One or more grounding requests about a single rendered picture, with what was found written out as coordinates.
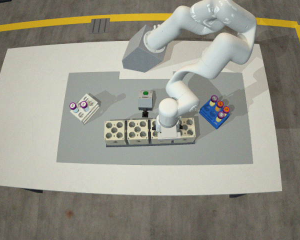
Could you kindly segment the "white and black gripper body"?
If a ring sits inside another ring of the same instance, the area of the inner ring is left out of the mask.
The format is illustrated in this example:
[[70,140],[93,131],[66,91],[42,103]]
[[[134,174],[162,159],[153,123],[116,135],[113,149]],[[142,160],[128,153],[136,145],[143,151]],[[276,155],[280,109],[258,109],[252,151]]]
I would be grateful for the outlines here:
[[[156,125],[156,131],[161,133],[161,124],[159,122],[159,115],[156,117],[155,125]],[[180,120],[178,120],[178,122],[176,123],[176,131],[178,132],[179,129],[180,129]]]

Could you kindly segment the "white tube rack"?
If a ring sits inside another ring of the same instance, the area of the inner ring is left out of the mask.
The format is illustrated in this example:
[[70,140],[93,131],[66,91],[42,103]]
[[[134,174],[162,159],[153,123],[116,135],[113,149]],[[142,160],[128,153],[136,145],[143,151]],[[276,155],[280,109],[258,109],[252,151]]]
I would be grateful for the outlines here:
[[[84,98],[86,99],[84,100]],[[86,101],[89,111],[85,112],[82,107],[79,105],[82,101]],[[78,113],[74,113],[72,110],[70,111],[72,115],[77,118],[82,124],[86,124],[87,121],[96,113],[96,111],[100,108],[100,105],[97,101],[95,101],[92,97],[89,95],[85,95],[77,104],[77,108],[79,109]],[[91,111],[91,112],[90,112]],[[90,114],[88,115],[88,113]]]

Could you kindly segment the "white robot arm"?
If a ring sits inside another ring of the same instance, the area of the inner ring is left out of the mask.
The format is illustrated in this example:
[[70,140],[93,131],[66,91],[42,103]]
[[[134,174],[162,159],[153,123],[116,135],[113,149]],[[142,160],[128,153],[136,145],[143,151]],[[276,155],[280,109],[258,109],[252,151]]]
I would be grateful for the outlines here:
[[181,140],[181,132],[177,132],[176,128],[178,120],[200,105],[200,100],[182,81],[185,75],[191,72],[213,80],[229,61],[245,64],[253,51],[257,20],[232,0],[202,0],[192,7],[179,6],[166,21],[154,25],[154,29],[144,35],[146,48],[159,54],[182,34],[183,29],[197,35],[207,35],[219,32],[225,25],[238,32],[237,37],[220,33],[197,63],[181,67],[167,83],[165,90],[171,98],[163,99],[158,107],[161,125],[158,141]]

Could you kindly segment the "grey bench mat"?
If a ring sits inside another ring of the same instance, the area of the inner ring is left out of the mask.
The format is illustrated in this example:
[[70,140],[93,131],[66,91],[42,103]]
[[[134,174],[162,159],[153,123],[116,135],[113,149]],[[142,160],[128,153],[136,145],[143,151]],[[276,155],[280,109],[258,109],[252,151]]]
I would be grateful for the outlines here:
[[[57,163],[106,165],[239,165],[253,164],[248,109],[242,73],[220,72],[208,79],[189,72],[182,81],[200,101],[198,108],[181,115],[194,118],[195,143],[180,145],[106,147],[105,121],[153,120],[159,104],[171,98],[170,79],[119,79],[119,71],[68,74]],[[139,91],[153,91],[152,110],[139,110]],[[84,125],[70,112],[85,94],[100,108]],[[229,117],[214,128],[199,112],[213,95],[229,107]]]

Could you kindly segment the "blue tube rack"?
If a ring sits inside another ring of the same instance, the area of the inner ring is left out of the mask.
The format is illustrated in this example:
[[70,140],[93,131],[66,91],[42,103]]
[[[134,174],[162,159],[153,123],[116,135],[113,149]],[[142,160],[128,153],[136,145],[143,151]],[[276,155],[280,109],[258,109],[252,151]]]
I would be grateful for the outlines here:
[[230,116],[230,114],[228,113],[226,115],[226,117],[224,117],[221,122],[217,122],[216,121],[216,117],[218,115],[219,111],[215,110],[215,107],[217,105],[217,102],[215,103],[214,106],[210,106],[210,100],[204,104],[201,108],[199,113],[216,129],[218,129],[223,123],[224,121],[226,121],[228,119],[228,117]]

